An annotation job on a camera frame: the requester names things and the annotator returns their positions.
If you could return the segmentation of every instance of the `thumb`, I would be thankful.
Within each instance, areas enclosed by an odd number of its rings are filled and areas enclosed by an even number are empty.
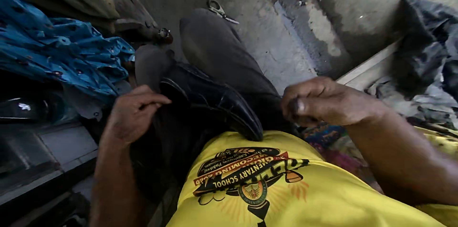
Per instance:
[[[332,123],[336,120],[338,99],[318,97],[298,97],[292,108],[298,123],[326,121]]]

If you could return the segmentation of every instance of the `black plastic bag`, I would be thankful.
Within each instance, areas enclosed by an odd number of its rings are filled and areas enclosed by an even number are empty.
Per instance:
[[[407,33],[395,54],[400,91],[413,97],[432,83],[458,100],[458,11],[426,0],[402,0]]]

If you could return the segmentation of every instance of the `blue patterned cloth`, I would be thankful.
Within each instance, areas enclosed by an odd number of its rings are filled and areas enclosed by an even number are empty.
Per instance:
[[[0,0],[0,69],[33,80],[70,84],[102,101],[117,96],[114,83],[135,50],[103,36],[90,23],[48,18],[21,0]]]

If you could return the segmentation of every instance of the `black leather shoe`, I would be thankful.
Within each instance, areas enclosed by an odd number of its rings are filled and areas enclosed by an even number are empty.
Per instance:
[[[160,89],[173,105],[220,121],[248,140],[262,140],[262,125],[242,95],[227,84],[215,82],[196,67],[177,63],[162,78]]]

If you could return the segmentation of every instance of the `school logo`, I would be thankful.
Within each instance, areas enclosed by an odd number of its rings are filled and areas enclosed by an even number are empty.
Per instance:
[[[247,204],[247,212],[255,215],[261,222],[258,226],[266,226],[265,217],[271,202],[284,203],[282,195],[272,192],[275,201],[267,200],[267,190],[278,181],[291,183],[291,192],[298,199],[306,199],[308,184],[296,169],[308,165],[306,159],[291,159],[288,152],[281,153],[277,148],[243,147],[226,149],[215,158],[202,164],[194,184],[198,187],[194,195],[199,197],[199,204],[223,201],[228,196],[240,197]],[[230,207],[224,211],[240,217]]]

